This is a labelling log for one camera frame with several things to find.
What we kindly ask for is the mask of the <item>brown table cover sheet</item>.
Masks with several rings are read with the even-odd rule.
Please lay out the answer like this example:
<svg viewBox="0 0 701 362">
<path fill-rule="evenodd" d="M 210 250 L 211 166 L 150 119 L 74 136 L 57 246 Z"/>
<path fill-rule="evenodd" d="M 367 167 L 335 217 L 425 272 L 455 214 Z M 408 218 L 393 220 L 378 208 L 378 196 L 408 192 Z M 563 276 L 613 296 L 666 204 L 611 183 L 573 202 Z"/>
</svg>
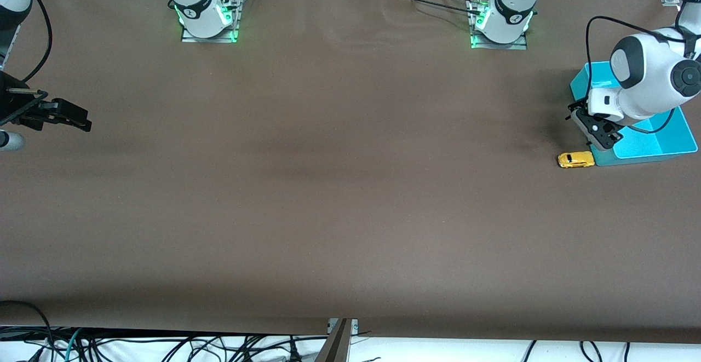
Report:
<svg viewBox="0 0 701 362">
<path fill-rule="evenodd" d="M 167 0 L 43 0 L 33 89 L 85 133 L 0 154 L 0 300 L 61 326 L 701 343 L 701 152 L 564 170 L 585 26 L 659 0 L 539 0 L 470 47 L 408 0 L 247 0 L 183 43 Z"/>
</svg>

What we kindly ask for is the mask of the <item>silver table edge bracket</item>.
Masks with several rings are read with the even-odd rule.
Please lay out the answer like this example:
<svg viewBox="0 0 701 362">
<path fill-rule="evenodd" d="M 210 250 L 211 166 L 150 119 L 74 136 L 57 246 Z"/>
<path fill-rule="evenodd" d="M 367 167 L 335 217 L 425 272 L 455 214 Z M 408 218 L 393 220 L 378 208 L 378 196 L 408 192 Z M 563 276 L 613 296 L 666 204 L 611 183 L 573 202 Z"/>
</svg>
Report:
<svg viewBox="0 0 701 362">
<path fill-rule="evenodd" d="M 336 324 L 340 322 L 340 319 L 338 318 L 331 318 L 328 320 L 327 325 L 326 325 L 326 333 L 331 334 L 333 330 L 335 329 Z M 351 330 L 351 335 L 356 336 L 359 334 L 359 324 L 357 319 L 348 319 L 348 322 L 352 325 L 352 330 Z"/>
</svg>

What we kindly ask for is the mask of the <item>dark metal post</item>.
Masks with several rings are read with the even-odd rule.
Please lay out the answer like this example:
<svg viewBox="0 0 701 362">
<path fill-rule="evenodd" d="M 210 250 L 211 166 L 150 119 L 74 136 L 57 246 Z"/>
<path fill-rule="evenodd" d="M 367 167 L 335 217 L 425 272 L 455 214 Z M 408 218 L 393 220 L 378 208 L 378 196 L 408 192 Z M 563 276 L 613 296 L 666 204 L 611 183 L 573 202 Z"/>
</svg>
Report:
<svg viewBox="0 0 701 362">
<path fill-rule="evenodd" d="M 335 329 L 326 338 L 314 362 L 347 362 L 351 343 L 352 325 L 348 318 L 340 319 Z"/>
</svg>

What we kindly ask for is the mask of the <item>teal plastic tray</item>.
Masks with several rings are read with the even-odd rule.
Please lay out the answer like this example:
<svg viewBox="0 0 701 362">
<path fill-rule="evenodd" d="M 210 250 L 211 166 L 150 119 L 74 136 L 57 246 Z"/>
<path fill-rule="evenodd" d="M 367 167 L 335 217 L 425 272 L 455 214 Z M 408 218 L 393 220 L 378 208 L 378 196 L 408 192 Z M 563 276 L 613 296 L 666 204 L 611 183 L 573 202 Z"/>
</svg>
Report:
<svg viewBox="0 0 701 362">
<path fill-rule="evenodd" d="M 585 64 L 570 83 L 574 100 L 585 96 L 588 78 L 588 64 Z M 609 61 L 593 62 L 593 87 L 591 90 L 594 88 L 620 88 L 620 84 L 610 68 Z M 643 120 L 643 122 L 636 123 L 634 127 L 648 131 L 657 130 L 668 120 L 670 112 L 659 113 Z M 623 135 L 623 139 L 616 143 L 611 150 L 601 151 L 593 144 L 589 145 L 596 165 L 612 166 L 661 162 L 669 158 L 693 154 L 698 150 L 698 145 L 681 107 L 674 110 L 666 127 L 654 134 L 643 134 L 630 127 L 624 127 L 620 134 Z"/>
</svg>

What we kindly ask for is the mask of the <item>yellow toy beetle car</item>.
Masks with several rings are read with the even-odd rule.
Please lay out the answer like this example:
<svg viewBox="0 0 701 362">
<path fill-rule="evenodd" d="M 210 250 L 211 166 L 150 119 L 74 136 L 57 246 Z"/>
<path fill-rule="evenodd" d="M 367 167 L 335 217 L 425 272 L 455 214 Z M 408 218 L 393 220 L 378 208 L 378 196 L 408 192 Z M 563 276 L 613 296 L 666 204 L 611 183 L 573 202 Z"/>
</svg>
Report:
<svg viewBox="0 0 701 362">
<path fill-rule="evenodd" d="M 588 168 L 595 166 L 591 151 L 566 152 L 558 155 L 558 165 L 561 168 Z"/>
</svg>

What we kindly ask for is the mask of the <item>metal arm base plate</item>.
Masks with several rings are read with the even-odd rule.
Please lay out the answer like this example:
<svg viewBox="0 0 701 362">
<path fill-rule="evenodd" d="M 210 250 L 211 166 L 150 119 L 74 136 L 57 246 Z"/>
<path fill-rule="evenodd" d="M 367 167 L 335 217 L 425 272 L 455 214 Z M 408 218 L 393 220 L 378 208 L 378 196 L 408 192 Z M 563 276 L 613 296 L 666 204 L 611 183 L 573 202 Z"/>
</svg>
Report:
<svg viewBox="0 0 701 362">
<path fill-rule="evenodd" d="M 484 25 L 488 15 L 488 0 L 466 1 L 468 10 L 478 11 L 478 14 L 468 17 L 470 24 L 470 46 L 473 49 L 498 49 L 498 50 L 526 50 L 527 38 L 523 32 L 517 40 L 511 43 L 497 43 L 490 40 L 480 28 Z"/>
<path fill-rule="evenodd" d="M 236 43 L 239 36 L 240 21 L 242 18 L 243 0 L 232 0 L 224 2 L 215 8 L 215 17 L 209 18 L 205 22 L 213 28 L 208 28 L 207 33 L 213 32 L 214 28 L 220 30 L 210 37 L 197 37 L 186 28 L 185 21 L 179 15 L 179 23 L 182 27 L 181 42 L 188 43 Z"/>
</svg>

